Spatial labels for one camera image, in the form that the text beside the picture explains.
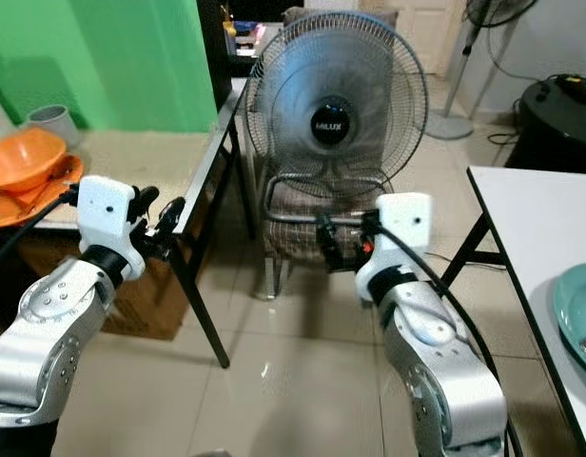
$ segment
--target fan stand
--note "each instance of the fan stand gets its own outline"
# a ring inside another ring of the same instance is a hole
[[[424,131],[428,136],[440,140],[458,140],[459,138],[464,138],[465,136],[470,135],[475,129],[473,127],[473,122],[470,119],[458,114],[452,114],[451,110],[452,105],[454,105],[454,99],[456,98],[460,82],[462,81],[464,70],[466,69],[466,64],[468,63],[468,58],[471,55],[471,49],[477,40],[480,30],[481,27],[472,25],[466,36],[466,45],[464,46],[464,50],[462,50],[462,59],[458,65],[454,84],[447,95],[445,108],[430,109],[428,111],[426,130]]]

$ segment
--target fan logo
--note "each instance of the fan logo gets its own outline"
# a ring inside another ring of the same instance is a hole
[[[327,124],[326,122],[319,122],[317,124],[314,125],[314,128],[316,130],[334,130],[334,131],[338,131],[338,130],[342,130],[342,124],[338,123],[338,124]]]

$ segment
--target door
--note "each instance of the door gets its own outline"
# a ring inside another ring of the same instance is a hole
[[[397,31],[424,71],[444,75],[459,33],[465,0],[361,0],[361,10],[398,10]]]

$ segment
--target gray cup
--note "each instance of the gray cup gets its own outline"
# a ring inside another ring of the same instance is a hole
[[[77,146],[81,139],[80,132],[64,105],[48,105],[32,111],[23,127],[39,127],[51,131],[65,140],[67,149]]]

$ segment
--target green wall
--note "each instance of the green wall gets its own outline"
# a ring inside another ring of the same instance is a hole
[[[0,0],[0,101],[15,123],[62,103],[83,128],[208,131],[195,0]]]

